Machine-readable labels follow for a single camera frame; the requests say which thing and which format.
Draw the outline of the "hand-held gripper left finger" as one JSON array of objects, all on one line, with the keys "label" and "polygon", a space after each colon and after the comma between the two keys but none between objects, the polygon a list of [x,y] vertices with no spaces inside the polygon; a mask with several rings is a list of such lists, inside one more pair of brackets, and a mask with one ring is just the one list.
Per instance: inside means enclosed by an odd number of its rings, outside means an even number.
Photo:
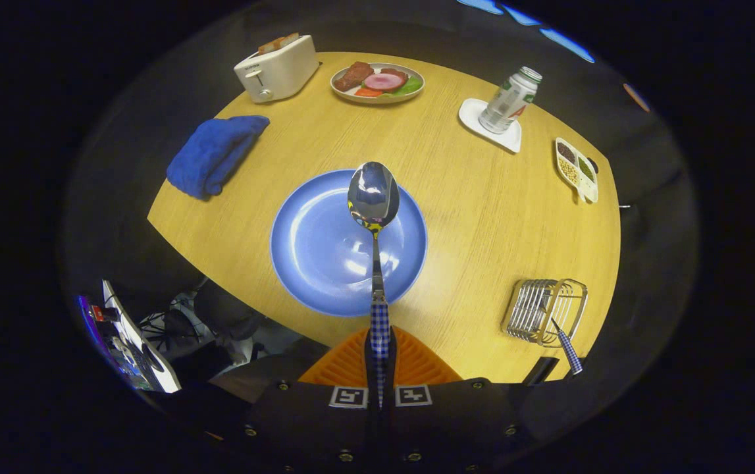
[{"label": "hand-held gripper left finger", "polygon": [[372,332],[356,331],[295,380],[272,384],[246,435],[284,473],[377,473],[379,369]]}]

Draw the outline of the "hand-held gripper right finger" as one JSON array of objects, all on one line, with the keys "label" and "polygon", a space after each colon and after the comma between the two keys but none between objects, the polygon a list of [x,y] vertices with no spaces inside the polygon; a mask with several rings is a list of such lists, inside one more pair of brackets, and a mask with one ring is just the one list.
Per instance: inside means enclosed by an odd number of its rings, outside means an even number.
[{"label": "hand-held gripper right finger", "polygon": [[526,384],[464,379],[398,327],[380,371],[380,468],[387,473],[489,473],[529,444]]}]

